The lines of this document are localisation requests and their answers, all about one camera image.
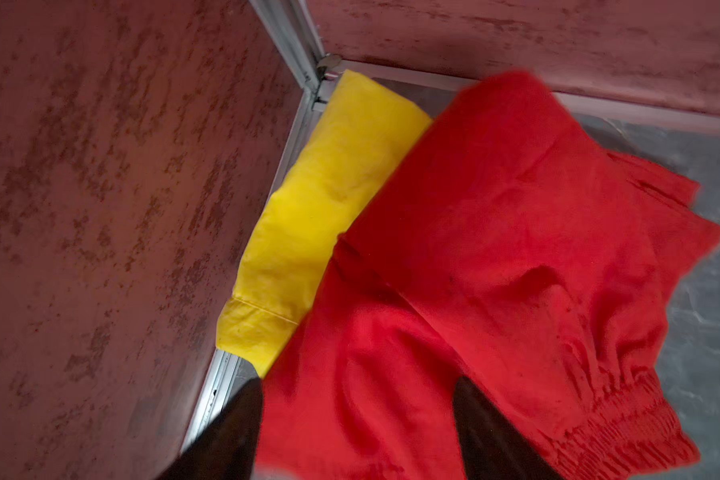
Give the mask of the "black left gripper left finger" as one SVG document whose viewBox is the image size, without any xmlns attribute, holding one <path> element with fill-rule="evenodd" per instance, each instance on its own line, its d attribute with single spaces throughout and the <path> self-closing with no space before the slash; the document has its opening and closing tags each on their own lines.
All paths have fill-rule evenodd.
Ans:
<svg viewBox="0 0 720 480">
<path fill-rule="evenodd" d="M 262 382 L 251 379 L 157 479 L 251 479 L 262 411 Z"/>
</svg>

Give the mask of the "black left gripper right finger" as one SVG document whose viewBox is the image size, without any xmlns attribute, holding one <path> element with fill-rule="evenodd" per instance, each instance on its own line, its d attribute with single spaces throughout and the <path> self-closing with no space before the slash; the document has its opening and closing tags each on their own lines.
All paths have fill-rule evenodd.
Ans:
<svg viewBox="0 0 720 480">
<path fill-rule="evenodd" d="M 467 478 L 562 479 L 468 377 L 456 381 L 452 406 Z"/>
</svg>

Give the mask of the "red shorts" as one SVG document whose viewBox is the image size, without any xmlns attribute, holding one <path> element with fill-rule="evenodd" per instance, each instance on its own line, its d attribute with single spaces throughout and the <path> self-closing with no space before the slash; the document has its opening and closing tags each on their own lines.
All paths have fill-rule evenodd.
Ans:
<svg viewBox="0 0 720 480">
<path fill-rule="evenodd" d="M 655 364 L 678 281 L 720 242 L 697 188 L 601 148 L 529 73 L 462 91 L 338 238 L 264 378 L 256 466 L 461 479 L 461 378 L 546 475 L 696 463 Z"/>
</svg>

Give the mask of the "yellow shorts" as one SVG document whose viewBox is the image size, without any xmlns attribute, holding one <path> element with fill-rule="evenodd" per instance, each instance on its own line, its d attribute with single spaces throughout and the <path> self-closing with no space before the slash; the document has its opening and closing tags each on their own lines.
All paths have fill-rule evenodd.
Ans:
<svg viewBox="0 0 720 480">
<path fill-rule="evenodd" d="M 219 349 L 264 377 L 313 305 L 345 232 L 431 125 L 414 102 L 347 71 L 268 199 L 217 322 Z"/>
</svg>

